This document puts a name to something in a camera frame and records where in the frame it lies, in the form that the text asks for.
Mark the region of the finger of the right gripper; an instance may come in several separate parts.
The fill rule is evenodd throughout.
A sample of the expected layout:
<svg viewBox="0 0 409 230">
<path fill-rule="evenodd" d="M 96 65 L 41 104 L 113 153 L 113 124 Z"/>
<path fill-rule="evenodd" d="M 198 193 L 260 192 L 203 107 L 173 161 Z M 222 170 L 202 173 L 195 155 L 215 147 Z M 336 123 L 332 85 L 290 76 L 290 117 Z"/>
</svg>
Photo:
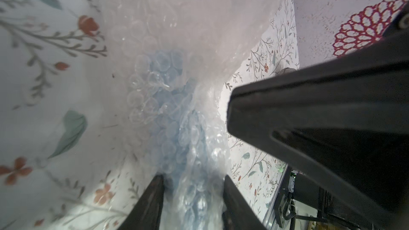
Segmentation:
<svg viewBox="0 0 409 230">
<path fill-rule="evenodd" d="M 383 230 L 409 227 L 409 7 L 370 46 L 233 90 L 227 129 Z"/>
</svg>

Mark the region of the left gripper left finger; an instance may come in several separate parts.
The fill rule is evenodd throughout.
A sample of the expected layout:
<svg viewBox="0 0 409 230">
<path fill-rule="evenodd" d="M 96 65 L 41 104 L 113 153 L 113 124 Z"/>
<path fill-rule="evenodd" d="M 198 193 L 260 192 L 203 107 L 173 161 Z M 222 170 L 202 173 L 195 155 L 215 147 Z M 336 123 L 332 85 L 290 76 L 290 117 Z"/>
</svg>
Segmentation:
<svg viewBox="0 0 409 230">
<path fill-rule="evenodd" d="M 118 230 L 158 230 L 164 193 L 164 176 L 156 175 Z"/>
</svg>

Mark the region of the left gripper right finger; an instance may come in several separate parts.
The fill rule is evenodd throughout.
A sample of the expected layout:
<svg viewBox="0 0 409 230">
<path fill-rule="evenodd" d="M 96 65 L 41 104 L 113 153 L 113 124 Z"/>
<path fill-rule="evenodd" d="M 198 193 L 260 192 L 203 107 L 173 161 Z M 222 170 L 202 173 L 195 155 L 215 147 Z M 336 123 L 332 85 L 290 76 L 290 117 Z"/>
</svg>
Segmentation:
<svg viewBox="0 0 409 230">
<path fill-rule="evenodd" d="M 224 230 L 266 230 L 229 175 L 224 180 Z"/>
</svg>

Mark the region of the blue ribbed vase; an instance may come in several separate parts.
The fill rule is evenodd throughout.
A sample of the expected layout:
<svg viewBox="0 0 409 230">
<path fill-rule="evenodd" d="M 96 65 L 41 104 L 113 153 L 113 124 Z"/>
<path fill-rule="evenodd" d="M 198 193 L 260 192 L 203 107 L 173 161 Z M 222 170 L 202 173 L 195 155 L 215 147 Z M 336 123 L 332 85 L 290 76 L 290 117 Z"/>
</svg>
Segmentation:
<svg viewBox="0 0 409 230">
<path fill-rule="evenodd" d="M 163 230 L 218 230 L 228 161 L 226 130 L 208 82 L 186 73 L 198 58 L 182 50 L 147 56 L 148 93 L 130 121 L 148 129 L 149 167 L 164 176 Z"/>
</svg>

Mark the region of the bubble wrap sheet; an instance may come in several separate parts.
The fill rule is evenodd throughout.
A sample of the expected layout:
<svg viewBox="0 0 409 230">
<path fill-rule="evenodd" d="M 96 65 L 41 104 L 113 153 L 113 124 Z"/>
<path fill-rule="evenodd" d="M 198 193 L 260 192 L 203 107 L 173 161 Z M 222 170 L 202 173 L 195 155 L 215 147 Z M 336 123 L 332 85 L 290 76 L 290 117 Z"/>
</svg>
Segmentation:
<svg viewBox="0 0 409 230">
<path fill-rule="evenodd" d="M 281 0 L 100 0 L 124 142 L 145 185 L 122 230 L 221 230 L 223 83 Z"/>
</svg>

